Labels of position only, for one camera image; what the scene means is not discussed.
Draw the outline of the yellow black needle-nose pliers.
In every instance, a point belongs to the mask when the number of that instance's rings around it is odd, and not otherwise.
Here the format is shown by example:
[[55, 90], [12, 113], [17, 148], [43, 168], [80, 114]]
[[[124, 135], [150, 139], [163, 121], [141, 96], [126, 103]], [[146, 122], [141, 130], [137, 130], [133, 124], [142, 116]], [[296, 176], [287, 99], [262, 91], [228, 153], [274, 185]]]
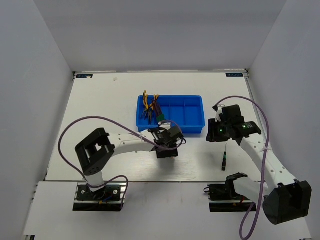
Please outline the yellow black needle-nose pliers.
[[[157, 101], [159, 98], [158, 94], [153, 95], [153, 100]], [[154, 110], [154, 106], [153, 103], [148, 104], [148, 95], [146, 95], [146, 106], [147, 106], [147, 119], [148, 119], [148, 123], [149, 125], [152, 123], [152, 115], [153, 115], [153, 110]]]

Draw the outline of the green hex key set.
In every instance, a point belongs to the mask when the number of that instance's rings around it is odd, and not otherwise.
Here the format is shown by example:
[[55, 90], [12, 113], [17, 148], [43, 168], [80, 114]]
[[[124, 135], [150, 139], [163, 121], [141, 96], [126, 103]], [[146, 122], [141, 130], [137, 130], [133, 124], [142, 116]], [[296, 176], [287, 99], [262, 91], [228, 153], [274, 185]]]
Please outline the green hex key set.
[[152, 101], [152, 106], [153, 106], [153, 111], [154, 111], [156, 123], [158, 124], [158, 123], [164, 121], [165, 120], [165, 115], [163, 114], [161, 106], [158, 103], [158, 101], [157, 100], [153, 100]]

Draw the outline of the yellow black combination pliers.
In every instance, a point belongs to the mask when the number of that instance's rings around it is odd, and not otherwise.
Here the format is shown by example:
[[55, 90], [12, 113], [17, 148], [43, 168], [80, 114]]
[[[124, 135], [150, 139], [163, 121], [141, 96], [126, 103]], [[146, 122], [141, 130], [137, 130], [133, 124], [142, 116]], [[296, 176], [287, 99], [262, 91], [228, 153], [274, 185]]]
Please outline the yellow black combination pliers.
[[142, 112], [142, 117], [144, 117], [145, 119], [148, 117], [148, 112], [149, 112], [149, 104], [148, 104], [148, 94], [147, 91], [145, 90], [142, 94], [142, 103], [143, 103], [143, 112]]

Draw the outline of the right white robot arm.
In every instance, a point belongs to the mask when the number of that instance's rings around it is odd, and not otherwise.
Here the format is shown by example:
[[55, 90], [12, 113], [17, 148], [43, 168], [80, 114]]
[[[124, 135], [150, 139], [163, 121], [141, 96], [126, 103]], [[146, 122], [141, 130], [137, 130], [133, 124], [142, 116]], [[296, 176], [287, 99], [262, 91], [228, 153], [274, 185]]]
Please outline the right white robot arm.
[[236, 141], [259, 168], [263, 180], [258, 183], [246, 173], [226, 177], [224, 189], [216, 198], [227, 196], [236, 200], [244, 197], [262, 208], [274, 225], [306, 217], [309, 213], [312, 187], [299, 181], [280, 162], [272, 150], [266, 147], [262, 131], [253, 121], [245, 121], [239, 105], [216, 105], [215, 118], [208, 121], [206, 141], [223, 143]]

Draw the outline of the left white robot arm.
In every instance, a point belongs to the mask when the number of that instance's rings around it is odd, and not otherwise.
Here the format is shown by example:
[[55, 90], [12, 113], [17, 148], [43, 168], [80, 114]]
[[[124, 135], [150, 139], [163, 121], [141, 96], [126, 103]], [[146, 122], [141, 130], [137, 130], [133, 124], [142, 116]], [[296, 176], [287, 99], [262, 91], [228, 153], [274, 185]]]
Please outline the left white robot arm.
[[176, 157], [177, 142], [184, 138], [177, 126], [156, 127], [128, 134], [109, 134], [97, 128], [75, 147], [88, 193], [99, 200], [105, 196], [102, 170], [117, 155], [131, 152], [157, 152], [157, 158]]

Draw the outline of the slim black green screwdriver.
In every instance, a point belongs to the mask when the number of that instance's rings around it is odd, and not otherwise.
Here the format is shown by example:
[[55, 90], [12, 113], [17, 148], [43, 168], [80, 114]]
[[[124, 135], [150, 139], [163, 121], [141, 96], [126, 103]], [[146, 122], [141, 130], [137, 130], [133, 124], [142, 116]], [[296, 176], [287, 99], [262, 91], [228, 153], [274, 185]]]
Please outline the slim black green screwdriver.
[[226, 165], [227, 165], [227, 144], [225, 144], [225, 149], [223, 153], [222, 166], [221, 166], [222, 171], [226, 170]]

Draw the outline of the blue compartment tray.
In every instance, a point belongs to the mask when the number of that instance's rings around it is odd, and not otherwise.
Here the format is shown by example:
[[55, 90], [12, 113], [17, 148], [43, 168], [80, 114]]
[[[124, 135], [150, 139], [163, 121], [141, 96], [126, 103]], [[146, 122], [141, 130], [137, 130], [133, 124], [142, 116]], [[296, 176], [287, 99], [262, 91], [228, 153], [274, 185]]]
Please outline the blue compartment tray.
[[[184, 134], [201, 134], [205, 126], [205, 112], [200, 95], [161, 95], [158, 103], [164, 118], [179, 125]], [[151, 121], [144, 113], [143, 96], [138, 96], [136, 109], [136, 126], [138, 130], [158, 126], [156, 118]]]

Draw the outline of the right blue corner label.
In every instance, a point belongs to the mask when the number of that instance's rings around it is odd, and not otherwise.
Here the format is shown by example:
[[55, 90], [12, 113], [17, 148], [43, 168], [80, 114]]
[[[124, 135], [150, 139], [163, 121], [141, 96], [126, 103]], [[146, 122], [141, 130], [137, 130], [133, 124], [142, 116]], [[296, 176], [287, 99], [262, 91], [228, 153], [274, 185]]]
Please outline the right blue corner label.
[[243, 78], [244, 77], [243, 73], [240, 73], [240, 72], [227, 72], [225, 75], [228, 78]]

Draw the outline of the blue corner label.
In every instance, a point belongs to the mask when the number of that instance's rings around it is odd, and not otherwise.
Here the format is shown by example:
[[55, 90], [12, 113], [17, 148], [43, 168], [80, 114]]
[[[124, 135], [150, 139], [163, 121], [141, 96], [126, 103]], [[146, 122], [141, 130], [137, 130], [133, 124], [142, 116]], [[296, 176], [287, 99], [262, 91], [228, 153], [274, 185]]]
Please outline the blue corner label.
[[76, 79], [91, 79], [93, 78], [93, 74], [77, 74], [75, 76]]
[[240, 72], [227, 72], [225, 75], [228, 78], [243, 78], [244, 77], [243, 73], [240, 73]]

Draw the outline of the left blue corner label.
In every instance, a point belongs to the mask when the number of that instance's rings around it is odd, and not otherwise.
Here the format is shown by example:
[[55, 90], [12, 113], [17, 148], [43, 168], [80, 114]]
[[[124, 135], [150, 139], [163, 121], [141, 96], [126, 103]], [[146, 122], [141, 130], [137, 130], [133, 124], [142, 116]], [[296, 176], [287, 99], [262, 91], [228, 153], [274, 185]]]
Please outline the left blue corner label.
[[77, 74], [75, 76], [76, 79], [91, 79], [93, 78], [93, 74]]

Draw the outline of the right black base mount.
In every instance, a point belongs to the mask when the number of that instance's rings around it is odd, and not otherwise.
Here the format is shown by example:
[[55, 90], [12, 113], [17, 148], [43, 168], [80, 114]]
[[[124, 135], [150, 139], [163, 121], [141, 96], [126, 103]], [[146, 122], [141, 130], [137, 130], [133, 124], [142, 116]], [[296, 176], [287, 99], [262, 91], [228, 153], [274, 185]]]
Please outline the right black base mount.
[[244, 196], [231, 197], [224, 183], [208, 184], [203, 192], [208, 195], [211, 213], [244, 213], [252, 204], [252, 201]]

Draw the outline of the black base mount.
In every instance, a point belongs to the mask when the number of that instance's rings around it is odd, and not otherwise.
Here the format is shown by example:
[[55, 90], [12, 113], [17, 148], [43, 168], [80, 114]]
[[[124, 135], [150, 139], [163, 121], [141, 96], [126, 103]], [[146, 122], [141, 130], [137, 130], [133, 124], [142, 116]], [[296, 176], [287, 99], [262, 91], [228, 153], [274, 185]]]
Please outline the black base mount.
[[203, 192], [208, 195], [211, 213], [244, 213], [252, 204], [252, 201], [244, 196], [231, 197], [224, 183], [208, 184]]
[[126, 183], [112, 183], [92, 192], [87, 185], [79, 184], [72, 210], [74, 212], [120, 212], [125, 203], [126, 189]]

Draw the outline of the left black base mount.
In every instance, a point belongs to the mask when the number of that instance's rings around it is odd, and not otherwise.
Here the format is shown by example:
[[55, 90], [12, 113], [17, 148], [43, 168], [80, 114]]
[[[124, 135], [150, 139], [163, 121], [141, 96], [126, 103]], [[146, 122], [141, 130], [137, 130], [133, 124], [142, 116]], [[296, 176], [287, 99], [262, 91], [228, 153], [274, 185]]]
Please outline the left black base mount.
[[126, 183], [112, 183], [92, 192], [87, 185], [79, 184], [72, 210], [74, 212], [120, 212], [125, 203], [126, 189]]

